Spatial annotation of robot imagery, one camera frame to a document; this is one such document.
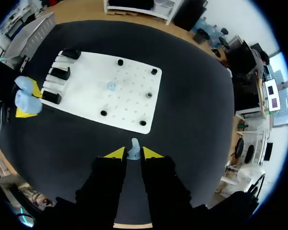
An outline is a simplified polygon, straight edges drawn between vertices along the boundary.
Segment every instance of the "cable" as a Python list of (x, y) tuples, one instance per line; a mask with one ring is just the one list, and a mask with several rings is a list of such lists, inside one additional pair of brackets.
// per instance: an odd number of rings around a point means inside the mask
[[(24, 209), (21, 207), (20, 208), (20, 214), (24, 214)], [(25, 223), (28, 223), (27, 219), (25, 218), (25, 215), (23, 215)]]

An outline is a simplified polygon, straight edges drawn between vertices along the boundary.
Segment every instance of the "blue bottle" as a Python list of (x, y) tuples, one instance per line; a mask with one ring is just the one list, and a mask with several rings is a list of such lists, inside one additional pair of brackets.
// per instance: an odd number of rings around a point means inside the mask
[(203, 29), (206, 31), (206, 27), (207, 27), (207, 22), (206, 22), (206, 17), (204, 18), (200, 18), (196, 24), (194, 25), (194, 27), (192, 28), (192, 30), (196, 33), (198, 29)]

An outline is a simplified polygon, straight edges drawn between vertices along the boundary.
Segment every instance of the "hole in pegboard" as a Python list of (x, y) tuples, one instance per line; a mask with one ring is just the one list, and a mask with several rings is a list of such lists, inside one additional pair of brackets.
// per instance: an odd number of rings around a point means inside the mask
[(152, 94), (151, 92), (148, 92), (148, 93), (146, 94), (146, 97), (147, 97), (147, 98), (152, 98), (152, 96), (153, 96), (153, 94)]
[(140, 125), (145, 126), (146, 125), (146, 121), (140, 121)]
[(108, 115), (108, 113), (107, 113), (105, 110), (101, 110), (100, 114), (101, 114), (102, 116), (107, 116), (107, 115)]

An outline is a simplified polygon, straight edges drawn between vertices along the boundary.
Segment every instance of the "small blue block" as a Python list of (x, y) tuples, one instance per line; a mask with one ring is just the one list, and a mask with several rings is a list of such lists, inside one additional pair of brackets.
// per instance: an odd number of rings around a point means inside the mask
[(115, 91), (115, 83), (110, 81), (108, 84), (108, 89), (111, 91)]

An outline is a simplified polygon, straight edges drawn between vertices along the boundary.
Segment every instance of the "white wall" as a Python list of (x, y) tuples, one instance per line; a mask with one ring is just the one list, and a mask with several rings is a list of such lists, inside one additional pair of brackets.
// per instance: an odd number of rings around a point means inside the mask
[(265, 179), (259, 202), (263, 202), (269, 195), (283, 168), (288, 150), (288, 126), (272, 128), (269, 143), (273, 143), (271, 158), (264, 161)]
[(268, 22), (250, 0), (208, 0), (206, 8), (202, 17), (208, 24), (227, 28), (228, 41), (239, 35), (250, 46), (259, 43), (268, 55), (279, 50)]

